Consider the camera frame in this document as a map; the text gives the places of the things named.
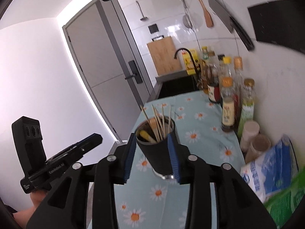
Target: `door handle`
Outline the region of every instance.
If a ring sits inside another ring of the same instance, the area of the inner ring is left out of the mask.
[[[137,68],[137,66],[135,64],[135,61],[131,60],[131,61],[128,62],[128,64],[129,64],[130,69],[132,71],[132,75],[125,77],[125,80],[128,80],[128,79],[134,77],[135,81],[137,82],[137,84],[143,83],[143,80],[142,80],[141,75],[140,75],[140,73],[138,71],[138,68]]]
[[[135,77],[137,74],[132,74],[130,76],[125,77],[125,80]]]

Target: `black cup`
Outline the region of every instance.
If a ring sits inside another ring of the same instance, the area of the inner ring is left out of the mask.
[[[169,118],[166,116],[164,118],[164,121],[165,123],[168,124]],[[173,141],[177,142],[177,137],[175,133],[176,126],[173,120],[171,120],[170,127],[171,127],[170,135]],[[145,130],[151,136],[153,136],[154,133],[147,121],[144,121],[142,124],[140,124],[135,131],[135,134],[137,136],[138,146],[140,147],[141,151],[150,162],[154,171],[162,176],[172,175],[173,169],[170,164],[170,155],[167,149],[168,135],[166,136],[165,139],[163,139],[158,143],[150,143],[150,142],[145,142],[144,139],[140,136],[140,130]]]

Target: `floral tablecloth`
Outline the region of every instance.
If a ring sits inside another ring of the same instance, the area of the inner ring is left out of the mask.
[[[222,109],[209,102],[202,91],[187,93],[149,102],[144,109],[153,117],[151,105],[175,119],[178,140],[191,154],[209,164],[230,163],[238,172],[245,164],[234,132],[221,130]],[[140,114],[133,131],[145,120]],[[137,146],[130,179],[127,184],[115,185],[117,219],[120,229],[179,229],[184,228],[189,199],[189,185],[179,185],[156,177],[151,165]],[[212,228],[216,228],[216,201],[212,197]]]

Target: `cleaver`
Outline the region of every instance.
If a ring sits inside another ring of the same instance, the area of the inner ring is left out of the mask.
[[[243,27],[236,21],[236,19],[231,16],[216,0],[208,0],[210,8],[214,11],[214,13],[219,17],[222,23],[226,26],[230,33],[233,33],[233,29],[236,30],[238,36],[241,41],[244,43],[245,47],[248,51],[254,50],[254,44],[247,34],[247,32],[243,29]]]

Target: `gray door frame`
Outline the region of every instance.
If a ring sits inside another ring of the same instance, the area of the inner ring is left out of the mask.
[[[77,67],[77,70],[78,70],[78,72],[80,73],[80,76],[81,76],[81,78],[82,78],[82,80],[83,80],[83,82],[84,82],[84,84],[85,84],[85,86],[86,86],[86,88],[87,88],[87,90],[88,90],[90,96],[92,97],[93,102],[95,103],[95,105],[96,105],[98,111],[100,112],[101,116],[102,116],[103,119],[105,120],[106,124],[108,125],[108,127],[110,128],[110,130],[112,131],[112,133],[113,133],[113,134],[115,135],[115,137],[122,143],[122,142],[123,142],[123,139],[121,139],[120,136],[116,133],[115,129],[113,128],[112,124],[110,123],[109,119],[107,118],[106,114],[104,113],[103,109],[101,108],[99,102],[97,101],[97,99],[96,99],[96,97],[95,97],[95,95],[94,95],[94,93],[93,93],[93,91],[92,91],[92,89],[91,89],[91,87],[90,87],[88,81],[86,80],[86,77],[85,77],[85,75],[84,75],[84,73],[83,73],[83,71],[82,71],[82,69],[81,69],[80,63],[79,63],[79,61],[78,61],[78,59],[77,59],[77,56],[76,56],[76,54],[75,54],[75,51],[74,51],[74,49],[73,49],[73,46],[72,46],[72,43],[71,43],[71,41],[70,41],[70,37],[69,37],[68,31],[67,31],[68,26],[69,26],[71,23],[73,23],[73,22],[83,13],[83,12],[85,12],[88,8],[90,8],[90,7],[93,6],[94,4],[97,6],[97,9],[98,9],[98,11],[99,11],[99,13],[100,13],[101,20],[102,20],[102,22],[103,22],[103,24],[104,24],[104,27],[105,27],[105,29],[106,29],[106,32],[107,32],[107,34],[108,34],[108,36],[109,36],[110,42],[111,42],[111,44],[112,44],[112,47],[113,47],[113,49],[114,49],[114,51],[115,51],[115,53],[116,53],[116,55],[117,55],[117,58],[118,58],[118,60],[119,60],[119,63],[120,63],[120,65],[121,65],[121,67],[122,67],[123,73],[124,73],[125,76],[129,76],[131,73],[130,73],[130,71],[129,71],[128,67],[127,67],[127,64],[126,64],[126,62],[125,62],[125,60],[124,60],[124,58],[123,58],[123,55],[122,55],[122,53],[121,53],[121,51],[120,51],[120,48],[119,48],[118,43],[117,43],[117,41],[116,41],[116,39],[115,39],[115,36],[114,36],[113,31],[112,31],[112,29],[111,29],[111,27],[110,27],[110,24],[109,24],[109,22],[108,22],[108,19],[107,19],[106,14],[105,14],[105,12],[104,12],[104,10],[103,10],[103,7],[102,7],[102,4],[101,4],[100,0],[92,0],[92,1],[91,1],[90,3],[88,3],[84,8],[82,8],[82,9],[81,9],[81,10],[80,10],[80,11],[79,11],[79,12],[78,12],[78,13],[77,13],[77,14],[76,14],[76,15],[75,15],[66,25],[63,26],[63,32],[64,32],[64,35],[65,35],[65,38],[66,38],[66,41],[67,41],[69,50],[70,50],[70,52],[71,52],[71,55],[72,55],[72,57],[73,57],[73,60],[74,60],[74,62],[75,62],[75,65],[76,65],[76,67]],[[126,28],[126,27],[123,28],[123,30],[124,30],[125,35],[126,35],[126,31],[129,31],[130,34],[131,34],[131,31],[130,31],[130,29],[129,29],[129,26],[128,26],[128,28]],[[134,55],[134,57],[135,57],[134,60],[135,60],[135,62],[136,62],[136,64],[137,64],[137,67],[138,67],[138,70],[139,70],[139,72],[140,72],[140,75],[141,75],[141,77],[142,77],[142,79],[143,79],[143,82],[144,82],[145,85],[146,85],[147,91],[148,91],[149,94],[151,94],[152,92],[154,92],[154,91],[153,91],[153,86],[152,86],[151,81],[150,81],[150,79],[149,79],[149,77],[148,77],[148,73],[147,73],[147,70],[146,70],[146,68],[145,68],[145,66],[144,66],[144,62],[143,62],[143,60],[142,60],[142,57],[141,57],[140,54],[139,54],[138,47],[136,46],[133,37],[132,37],[132,39],[131,39],[130,37],[129,37],[129,38],[127,37],[127,40],[128,40],[128,42],[129,42],[130,47],[133,46],[133,48],[131,47],[131,50],[132,50],[133,55]],[[132,79],[128,79],[127,81],[128,81],[128,84],[129,84],[129,86],[130,86],[130,88],[131,88],[131,90],[132,90],[132,93],[134,94],[135,99],[136,99],[136,101],[137,101],[137,103],[138,103],[138,105],[139,105],[139,107],[140,107],[140,105],[143,105],[143,103],[145,103],[146,101],[142,101],[142,99],[141,99],[141,97],[140,97],[140,95],[139,95],[139,93],[138,93],[138,90],[137,90],[137,88],[136,88],[136,86],[135,86],[134,81],[133,81]]]

